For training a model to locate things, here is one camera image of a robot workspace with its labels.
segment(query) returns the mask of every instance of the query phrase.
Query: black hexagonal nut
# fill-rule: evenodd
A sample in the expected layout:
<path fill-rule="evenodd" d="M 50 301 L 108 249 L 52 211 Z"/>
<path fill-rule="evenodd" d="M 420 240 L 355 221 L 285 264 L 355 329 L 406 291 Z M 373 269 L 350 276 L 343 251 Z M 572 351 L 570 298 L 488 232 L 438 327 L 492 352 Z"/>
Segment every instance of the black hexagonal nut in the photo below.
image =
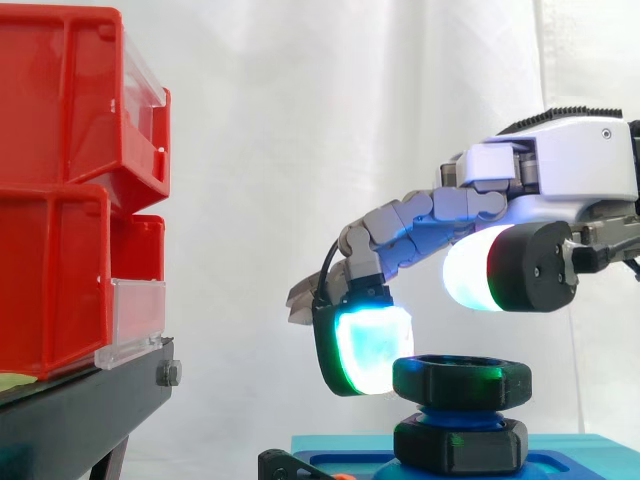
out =
<path fill-rule="evenodd" d="M 527 458 L 527 427 L 517 420 L 504 419 L 502 430 L 462 431 L 422 424 L 419 416 L 393 433 L 393 451 L 404 465 L 437 475 L 511 475 Z"/>
<path fill-rule="evenodd" d="M 422 355 L 393 364 L 402 398 L 440 410 L 500 411 L 531 398 L 531 369 L 495 358 Z"/>

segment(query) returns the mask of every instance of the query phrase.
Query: orange object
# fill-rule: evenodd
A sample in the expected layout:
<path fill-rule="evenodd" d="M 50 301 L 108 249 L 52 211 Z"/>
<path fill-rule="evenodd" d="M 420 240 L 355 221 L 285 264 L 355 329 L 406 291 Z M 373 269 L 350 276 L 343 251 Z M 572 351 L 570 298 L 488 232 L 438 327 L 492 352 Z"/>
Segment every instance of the orange object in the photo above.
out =
<path fill-rule="evenodd" d="M 169 195 L 169 106 L 112 8 L 0 5 L 0 182 L 92 183 L 125 214 Z"/>
<path fill-rule="evenodd" d="M 0 4 L 0 373 L 160 348 L 169 92 L 111 8 Z"/>

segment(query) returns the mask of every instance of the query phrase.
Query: blue tray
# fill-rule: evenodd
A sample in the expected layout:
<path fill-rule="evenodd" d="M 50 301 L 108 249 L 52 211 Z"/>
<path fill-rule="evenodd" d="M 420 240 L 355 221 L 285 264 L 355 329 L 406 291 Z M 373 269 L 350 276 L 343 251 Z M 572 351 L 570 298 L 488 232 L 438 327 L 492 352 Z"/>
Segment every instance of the blue tray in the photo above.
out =
<path fill-rule="evenodd" d="M 640 453 L 598 435 L 530 435 L 527 465 L 511 477 L 482 480 L 638 480 Z M 357 480 L 436 480 L 393 459 L 393 439 L 373 436 L 294 437 L 296 456 L 329 474 Z"/>

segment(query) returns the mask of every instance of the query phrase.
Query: screw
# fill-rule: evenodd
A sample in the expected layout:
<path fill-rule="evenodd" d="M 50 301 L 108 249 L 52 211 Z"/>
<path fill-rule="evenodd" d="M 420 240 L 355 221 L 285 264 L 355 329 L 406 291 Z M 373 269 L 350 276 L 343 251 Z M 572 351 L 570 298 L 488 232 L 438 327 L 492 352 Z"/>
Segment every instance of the screw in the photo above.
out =
<path fill-rule="evenodd" d="M 161 387 L 177 387 L 182 379 L 180 360 L 165 360 L 156 371 L 156 384 Z"/>
<path fill-rule="evenodd" d="M 272 480 L 287 480 L 287 478 L 289 478 L 289 474 L 284 468 L 279 468 L 271 475 Z"/>

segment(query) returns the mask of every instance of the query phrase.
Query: white curtain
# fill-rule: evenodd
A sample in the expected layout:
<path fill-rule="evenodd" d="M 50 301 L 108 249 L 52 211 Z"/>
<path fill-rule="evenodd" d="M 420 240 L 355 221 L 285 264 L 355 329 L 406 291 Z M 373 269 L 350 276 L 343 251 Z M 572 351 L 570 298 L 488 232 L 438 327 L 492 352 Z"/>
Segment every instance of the white curtain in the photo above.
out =
<path fill-rule="evenodd" d="M 344 225 L 432 187 L 440 163 L 515 120 L 567 104 L 640 115 L 632 0 L 109 4 L 173 94 L 172 194 L 153 211 L 184 365 L 132 435 L 125 480 L 256 478 L 258 453 L 292 435 L 390 433 L 414 406 L 333 396 L 312 331 L 286 322 L 289 287 Z M 509 415 L 531 432 L 640 448 L 632 275 L 588 279 L 554 314 L 497 315 L 448 298 L 442 259 L 392 285 L 420 352 L 523 361 L 534 396 Z"/>

